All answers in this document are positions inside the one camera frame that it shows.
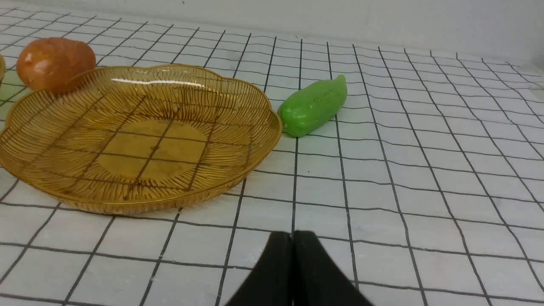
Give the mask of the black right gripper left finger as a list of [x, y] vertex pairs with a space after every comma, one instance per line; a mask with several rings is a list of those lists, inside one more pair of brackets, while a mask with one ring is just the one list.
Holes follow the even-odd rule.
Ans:
[[228, 306], [291, 306], [293, 241], [290, 234], [274, 231], [255, 267], [233, 294]]

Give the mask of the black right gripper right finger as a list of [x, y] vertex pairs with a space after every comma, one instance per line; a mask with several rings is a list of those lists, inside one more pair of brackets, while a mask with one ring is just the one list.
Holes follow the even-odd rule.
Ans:
[[293, 234], [294, 306], [371, 306], [311, 231]]

